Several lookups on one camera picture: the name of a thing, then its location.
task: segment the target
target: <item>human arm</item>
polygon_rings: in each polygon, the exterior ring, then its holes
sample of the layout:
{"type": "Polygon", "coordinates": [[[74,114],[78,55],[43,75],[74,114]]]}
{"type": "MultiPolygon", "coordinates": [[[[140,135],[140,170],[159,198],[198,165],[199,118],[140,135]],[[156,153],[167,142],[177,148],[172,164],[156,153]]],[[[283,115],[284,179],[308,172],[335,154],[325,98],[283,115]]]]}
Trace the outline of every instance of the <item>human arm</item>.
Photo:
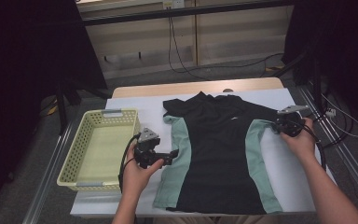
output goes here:
{"type": "MultiPolygon", "coordinates": [[[[312,120],[305,119],[312,130],[312,120]]],[[[316,212],[322,223],[358,223],[358,210],[330,179],[316,160],[315,139],[306,131],[296,137],[281,133],[282,139],[299,159],[310,185],[316,212]]]]}
{"type": "MultiPolygon", "coordinates": [[[[127,161],[133,156],[133,148],[131,145],[127,152],[127,161]]],[[[123,189],[120,203],[112,221],[112,224],[131,224],[135,219],[135,210],[142,191],[147,186],[150,176],[155,173],[164,163],[164,160],[158,160],[147,169],[138,166],[135,160],[131,160],[124,170],[123,189]]]]}

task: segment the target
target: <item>human hand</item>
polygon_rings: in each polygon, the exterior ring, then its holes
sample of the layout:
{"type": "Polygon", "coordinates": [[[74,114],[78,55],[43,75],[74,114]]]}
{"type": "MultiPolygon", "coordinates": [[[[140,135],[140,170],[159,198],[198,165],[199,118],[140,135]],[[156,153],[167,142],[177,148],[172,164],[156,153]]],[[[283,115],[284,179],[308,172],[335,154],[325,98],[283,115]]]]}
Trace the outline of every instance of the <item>human hand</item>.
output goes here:
{"type": "MultiPolygon", "coordinates": [[[[132,144],[127,152],[127,161],[134,158],[133,149],[135,144],[132,144]]],[[[147,169],[141,168],[136,160],[131,160],[124,170],[123,175],[123,195],[131,195],[139,197],[142,191],[147,186],[150,176],[155,173],[163,165],[164,160],[158,160],[147,169]]]]}
{"type": "MultiPolygon", "coordinates": [[[[305,125],[312,129],[312,119],[304,118],[305,125]]],[[[280,133],[281,138],[289,146],[290,150],[295,153],[300,161],[306,159],[315,159],[315,139],[307,131],[302,130],[296,137],[291,137],[285,133],[280,133]]]]}

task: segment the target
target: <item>yellow plastic basket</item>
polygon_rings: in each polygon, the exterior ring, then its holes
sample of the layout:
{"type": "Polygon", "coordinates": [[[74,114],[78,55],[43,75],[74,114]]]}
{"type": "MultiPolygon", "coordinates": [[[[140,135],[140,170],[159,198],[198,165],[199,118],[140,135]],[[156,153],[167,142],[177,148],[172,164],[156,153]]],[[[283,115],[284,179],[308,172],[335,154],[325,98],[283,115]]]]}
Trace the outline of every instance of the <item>yellow plastic basket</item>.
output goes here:
{"type": "Polygon", "coordinates": [[[121,159],[140,126],[136,109],[86,112],[57,184],[72,190],[119,190],[121,159]]]}

